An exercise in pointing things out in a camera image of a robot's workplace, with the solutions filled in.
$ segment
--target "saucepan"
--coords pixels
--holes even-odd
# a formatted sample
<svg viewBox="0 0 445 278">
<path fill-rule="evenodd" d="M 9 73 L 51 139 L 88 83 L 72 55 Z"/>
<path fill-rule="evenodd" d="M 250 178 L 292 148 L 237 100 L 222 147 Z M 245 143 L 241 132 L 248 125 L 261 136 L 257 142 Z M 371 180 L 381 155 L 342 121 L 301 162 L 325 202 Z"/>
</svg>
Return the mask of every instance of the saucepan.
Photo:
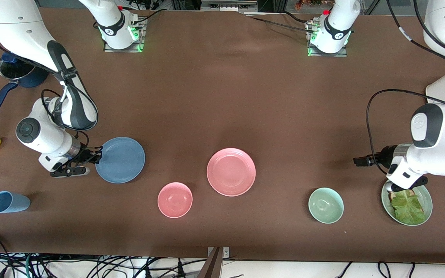
<svg viewBox="0 0 445 278">
<path fill-rule="evenodd" d="M 0 58 L 0 75 L 9 79 L 9 83 L 0 90 L 0 108 L 9 91 L 18 86 L 24 88 L 33 88 L 39 86 L 46 77 L 48 72 L 42 68 L 35 67 L 18 60 L 10 53 L 4 53 Z"/>
</svg>

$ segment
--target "pink bowl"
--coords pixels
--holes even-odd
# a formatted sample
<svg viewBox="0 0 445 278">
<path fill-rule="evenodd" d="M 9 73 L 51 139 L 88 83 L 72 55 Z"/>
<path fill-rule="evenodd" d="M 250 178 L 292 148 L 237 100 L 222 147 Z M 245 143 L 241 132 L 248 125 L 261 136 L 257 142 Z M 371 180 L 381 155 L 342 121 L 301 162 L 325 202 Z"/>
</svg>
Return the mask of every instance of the pink bowl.
<svg viewBox="0 0 445 278">
<path fill-rule="evenodd" d="M 247 153 L 236 148 L 215 153 L 207 165 L 207 179 L 218 193 L 236 197 L 249 191 L 255 181 L 255 164 Z"/>
<path fill-rule="evenodd" d="M 169 218 L 181 217 L 190 210 L 193 196 L 190 188 L 183 183 L 165 185 L 157 196 L 157 206 Z"/>
</svg>

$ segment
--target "green plate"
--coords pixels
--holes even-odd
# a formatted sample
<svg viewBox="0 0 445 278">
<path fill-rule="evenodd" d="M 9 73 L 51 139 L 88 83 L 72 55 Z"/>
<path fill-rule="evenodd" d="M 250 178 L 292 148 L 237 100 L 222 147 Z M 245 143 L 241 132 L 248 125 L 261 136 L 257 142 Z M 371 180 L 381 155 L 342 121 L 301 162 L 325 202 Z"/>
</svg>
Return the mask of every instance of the green plate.
<svg viewBox="0 0 445 278">
<path fill-rule="evenodd" d="M 309 199 L 312 216 L 324 224 L 332 224 L 343 216 L 344 203 L 341 196 L 330 188 L 316 189 Z"/>
<path fill-rule="evenodd" d="M 397 220 L 396 217 L 394 216 L 394 208 L 392 207 L 391 201 L 389 200 L 389 193 L 384 188 L 382 188 L 382 192 L 381 192 L 380 198 L 382 200 L 382 205 L 384 206 L 384 209 L 387 211 L 389 216 L 392 219 L 396 220 L 396 222 L 401 223 L 406 226 L 422 225 L 423 223 L 427 222 L 427 220 L 429 220 L 430 216 L 432 215 L 432 198 L 430 196 L 429 190 L 427 190 L 427 188 L 422 185 L 422 186 L 413 188 L 413 192 L 415 192 L 415 195 L 417 195 L 418 201 L 420 202 L 420 205 L 422 205 L 422 209 L 423 209 L 423 211 L 425 213 L 425 217 L 426 217 L 424 222 L 417 224 L 417 225 L 409 225 L 409 224 L 405 224 L 405 223 Z"/>
</svg>

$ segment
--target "blue cup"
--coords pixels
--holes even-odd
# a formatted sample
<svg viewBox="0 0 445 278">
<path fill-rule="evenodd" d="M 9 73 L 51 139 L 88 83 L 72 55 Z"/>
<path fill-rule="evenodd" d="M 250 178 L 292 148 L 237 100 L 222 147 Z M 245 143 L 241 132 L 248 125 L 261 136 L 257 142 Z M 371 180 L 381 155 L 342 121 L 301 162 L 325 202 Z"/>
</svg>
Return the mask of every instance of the blue cup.
<svg viewBox="0 0 445 278">
<path fill-rule="evenodd" d="M 19 212 L 30 206 L 30 199 L 22 194 L 9 191 L 0 192 L 0 213 Z"/>
</svg>

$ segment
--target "black connector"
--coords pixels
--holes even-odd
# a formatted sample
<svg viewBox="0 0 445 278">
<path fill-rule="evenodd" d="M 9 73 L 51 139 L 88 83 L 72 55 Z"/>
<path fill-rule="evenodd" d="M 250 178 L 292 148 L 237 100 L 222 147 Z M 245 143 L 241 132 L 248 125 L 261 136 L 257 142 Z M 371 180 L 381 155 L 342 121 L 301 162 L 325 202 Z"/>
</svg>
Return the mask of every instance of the black connector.
<svg viewBox="0 0 445 278">
<path fill-rule="evenodd" d="M 182 259 L 178 258 L 178 275 L 176 275 L 176 278 L 185 278 L 186 276 L 187 274 L 183 271 Z"/>
<path fill-rule="evenodd" d="M 5 278 L 6 270 L 8 267 L 3 268 L 3 270 L 0 272 L 0 278 Z"/>
<path fill-rule="evenodd" d="M 150 269 L 149 267 L 147 267 L 145 269 L 145 278 L 152 278 L 152 275 L 150 274 Z"/>
</svg>

